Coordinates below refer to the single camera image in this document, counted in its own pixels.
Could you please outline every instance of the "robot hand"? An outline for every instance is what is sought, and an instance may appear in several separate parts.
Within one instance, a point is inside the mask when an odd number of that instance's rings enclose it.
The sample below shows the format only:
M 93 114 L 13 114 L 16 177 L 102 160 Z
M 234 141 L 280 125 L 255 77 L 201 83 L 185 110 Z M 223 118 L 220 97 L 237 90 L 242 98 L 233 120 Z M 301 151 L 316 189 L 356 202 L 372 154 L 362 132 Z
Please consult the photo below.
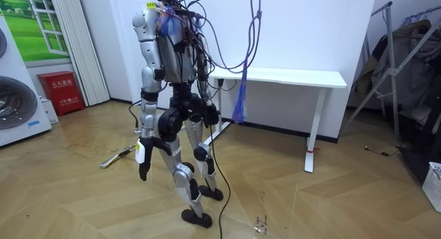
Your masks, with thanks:
M 219 123 L 219 114 L 220 112 L 213 103 L 206 105 L 203 114 L 205 127 L 208 128 L 210 125 L 217 125 L 217 123 Z
M 172 155 L 172 151 L 167 143 L 157 137 L 139 138 L 136 144 L 135 159 L 139 163 L 139 178 L 141 180 L 147 180 L 147 173 L 150 170 L 150 162 L 152 160 L 153 148 L 162 149 L 169 156 Z

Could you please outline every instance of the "humanoid robot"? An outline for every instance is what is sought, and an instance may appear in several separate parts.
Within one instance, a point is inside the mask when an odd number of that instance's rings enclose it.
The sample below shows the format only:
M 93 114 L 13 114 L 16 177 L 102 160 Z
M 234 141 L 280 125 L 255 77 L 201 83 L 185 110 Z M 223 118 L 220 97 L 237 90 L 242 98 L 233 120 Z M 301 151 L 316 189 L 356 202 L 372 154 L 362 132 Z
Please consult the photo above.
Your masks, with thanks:
M 203 125 L 219 122 L 219 113 L 212 103 L 207 83 L 209 68 L 203 54 L 206 51 L 205 37 L 194 25 L 194 12 L 181 10 L 176 0 L 159 1 L 172 8 L 170 12 L 186 21 L 187 26 L 181 26 L 173 34 L 162 33 L 158 27 L 160 12 L 156 9 L 144 10 L 133 18 L 141 52 L 147 61 L 147 66 L 141 72 L 142 128 L 136 144 L 139 175 L 146 181 L 152 150 L 158 148 L 173 175 L 179 194 L 190 206 L 190 209 L 182 212 L 182 219 L 208 228 L 212 225 L 212 219 L 203 210 L 201 195 L 222 200 L 223 193 L 216 188 L 216 170 L 209 146 L 202 143 Z M 162 90 L 163 81 L 173 87 L 173 97 L 170 108 L 157 116 L 158 93 Z M 197 83 L 201 97 L 191 92 L 194 83 Z M 181 160 L 177 134 L 183 123 L 207 185 L 198 186 L 193 165 Z

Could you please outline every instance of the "red fire extinguisher box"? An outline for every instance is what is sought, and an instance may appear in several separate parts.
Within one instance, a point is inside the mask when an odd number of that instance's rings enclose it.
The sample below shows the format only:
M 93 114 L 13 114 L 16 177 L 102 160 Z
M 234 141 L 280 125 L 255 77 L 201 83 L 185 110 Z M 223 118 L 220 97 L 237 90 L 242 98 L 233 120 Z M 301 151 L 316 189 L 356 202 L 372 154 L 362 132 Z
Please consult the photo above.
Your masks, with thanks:
M 84 109 L 83 99 L 76 86 L 74 73 L 63 71 L 38 74 L 38 77 L 58 116 Z

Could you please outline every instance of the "table leg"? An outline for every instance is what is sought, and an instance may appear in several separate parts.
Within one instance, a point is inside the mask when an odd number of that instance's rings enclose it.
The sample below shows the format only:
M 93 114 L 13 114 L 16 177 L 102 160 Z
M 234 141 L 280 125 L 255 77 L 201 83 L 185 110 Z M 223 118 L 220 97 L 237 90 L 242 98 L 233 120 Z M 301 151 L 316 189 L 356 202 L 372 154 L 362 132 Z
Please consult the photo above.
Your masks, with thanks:
M 228 125 L 230 124 L 230 122 L 222 123 L 222 90 L 219 90 L 218 94 L 214 97 L 214 99 L 216 99 L 217 101 L 218 110 L 220 112 L 220 118 L 219 118 L 219 123 L 215 125 L 215 130 L 213 134 L 209 136 L 207 140 L 205 140 L 204 144 L 206 145 L 209 145 L 212 142 L 212 139 L 214 140 L 217 136 L 219 136 L 222 133 L 222 131 L 225 128 L 227 128 Z
M 318 124 L 322 116 L 323 103 L 325 102 L 326 88 L 321 88 L 318 94 L 316 112 L 312 121 L 311 135 L 307 140 L 307 152 L 305 156 L 305 171 L 312 173 L 314 170 L 314 144 L 316 142 Z

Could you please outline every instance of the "white wall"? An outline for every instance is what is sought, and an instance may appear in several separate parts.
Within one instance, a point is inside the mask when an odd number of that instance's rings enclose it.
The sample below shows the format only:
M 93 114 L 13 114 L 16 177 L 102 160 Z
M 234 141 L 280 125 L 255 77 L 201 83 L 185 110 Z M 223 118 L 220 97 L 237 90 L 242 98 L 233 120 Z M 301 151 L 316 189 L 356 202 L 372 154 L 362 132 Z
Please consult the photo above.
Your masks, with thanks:
M 145 60 L 132 29 L 133 14 L 145 1 L 111 0 L 133 100 L 139 99 L 140 74 Z M 374 0 L 263 0 L 263 26 L 254 67 L 339 71 L 352 83 Z M 228 65 L 237 64 L 247 45 L 249 0 L 202 0 L 216 28 Z M 205 26 L 211 53 L 216 45 Z M 237 88 L 223 96 L 223 116 L 231 117 Z M 249 82 L 246 121 L 308 132 L 318 90 Z M 332 90 L 326 100 L 319 134 L 337 137 L 349 96 Z
M 382 7 L 389 1 L 393 2 L 391 7 L 392 11 L 392 28 L 396 30 L 400 27 L 404 18 L 425 11 L 429 8 L 433 8 L 441 5 L 441 0 L 375 0 L 373 10 Z M 434 12 L 429 18 L 432 23 L 436 23 L 441 19 L 441 10 Z M 369 40 L 369 46 L 371 52 L 377 45 L 382 36 L 386 34 L 386 25 L 383 21 L 381 13 L 373 16 L 369 22 L 367 29 L 367 36 Z M 360 64 L 358 65 L 356 78 L 359 76 L 361 69 L 365 63 L 365 59 L 360 57 Z M 361 102 L 356 94 L 351 94 L 348 105 L 357 106 Z M 372 98 L 367 107 L 380 109 L 380 102 L 376 98 Z
M 110 0 L 81 0 L 110 98 L 131 101 Z
M 62 64 L 62 65 L 52 65 L 52 66 L 45 66 L 45 67 L 28 67 L 28 72 L 30 75 L 30 78 L 32 79 L 32 82 L 35 85 L 35 90 L 37 91 L 38 95 L 41 95 L 45 98 L 46 94 L 44 93 L 43 87 L 41 86 L 38 74 L 47 74 L 47 73 L 53 73 L 53 72 L 61 72 L 61 71 L 70 71 L 74 72 L 74 67 L 71 63 L 69 64 Z

